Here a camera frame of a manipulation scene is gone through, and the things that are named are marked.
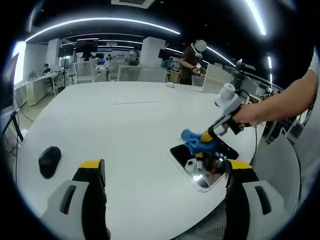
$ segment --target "white sleeve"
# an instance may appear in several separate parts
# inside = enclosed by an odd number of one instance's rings
[[[319,74],[320,74],[319,68],[320,68],[319,59],[318,59],[318,56],[316,54],[316,49],[314,49],[313,57],[312,57],[311,64],[310,64],[308,70],[311,70],[312,72],[314,72],[314,74],[317,77],[319,77]]]

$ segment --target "dark shirt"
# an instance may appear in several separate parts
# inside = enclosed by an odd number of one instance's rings
[[[187,63],[196,66],[198,63],[200,63],[200,59],[196,57],[195,51],[191,46],[188,46],[181,57],[184,59]],[[181,68],[181,79],[191,79],[191,76],[193,75],[193,71],[190,68],[187,68],[185,66],[182,66]]]
[[[45,75],[46,73],[50,72],[50,68],[47,68],[46,70],[43,71],[42,75]]]

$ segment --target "desk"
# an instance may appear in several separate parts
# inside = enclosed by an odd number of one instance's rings
[[[169,240],[190,229],[226,194],[224,177],[208,192],[197,191],[170,157],[170,148],[184,143],[184,129],[203,132],[222,114],[216,95],[200,89],[126,81],[68,86],[40,113],[19,149],[17,183],[26,203],[41,216],[48,197],[80,164],[103,158],[113,240]],[[263,129],[257,127],[258,142]],[[222,139],[251,161],[253,127],[237,136],[229,130]],[[59,147],[62,158],[47,180],[38,159],[50,146]]]
[[[54,78],[57,76],[59,76],[59,73],[53,72],[26,82],[26,100],[29,106],[36,105],[48,93],[46,79],[52,80],[53,93],[54,96],[57,95],[54,82]]]

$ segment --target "ceiling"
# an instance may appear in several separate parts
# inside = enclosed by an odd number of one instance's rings
[[[32,15],[32,33],[75,19],[107,17],[153,23],[181,34],[133,22],[93,20],[51,29],[29,42],[48,42],[54,38],[74,42],[90,37],[142,42],[151,36],[164,39],[168,48],[183,52],[194,39],[203,39],[208,47],[233,63],[243,58],[246,64],[256,68],[256,75],[267,80],[270,74],[267,56],[271,56],[273,83],[286,88],[306,72],[312,58],[312,39],[298,14],[283,4],[288,0],[252,1],[259,11],[266,35],[260,33],[246,0],[197,0],[193,4],[185,0],[155,0],[148,9],[112,5],[111,0],[50,0],[40,3]],[[21,36],[26,39],[32,33],[22,32]],[[130,43],[127,46],[141,47]],[[203,59],[230,66],[209,50],[204,52]]]

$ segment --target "computer mouse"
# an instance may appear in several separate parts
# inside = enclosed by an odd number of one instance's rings
[[[169,88],[172,88],[172,89],[174,89],[175,88],[175,84],[173,83],[173,82],[167,82],[167,83],[165,83],[164,84],[166,87],[169,87]]]
[[[61,151],[57,146],[48,147],[39,157],[40,173],[45,179],[51,178],[61,159]]]

